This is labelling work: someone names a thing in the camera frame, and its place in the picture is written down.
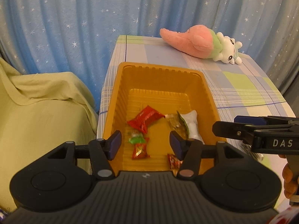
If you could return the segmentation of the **person's right hand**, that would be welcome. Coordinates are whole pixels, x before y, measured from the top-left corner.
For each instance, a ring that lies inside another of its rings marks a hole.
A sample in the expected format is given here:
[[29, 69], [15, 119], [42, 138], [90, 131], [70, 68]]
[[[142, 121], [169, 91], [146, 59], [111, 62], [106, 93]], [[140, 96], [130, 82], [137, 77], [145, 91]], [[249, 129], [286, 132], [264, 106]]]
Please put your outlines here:
[[284, 195], [287, 199], [290, 199], [290, 197], [293, 194], [296, 194], [298, 190], [298, 180], [293, 180], [293, 172], [288, 163], [284, 166], [282, 177], [284, 179]]

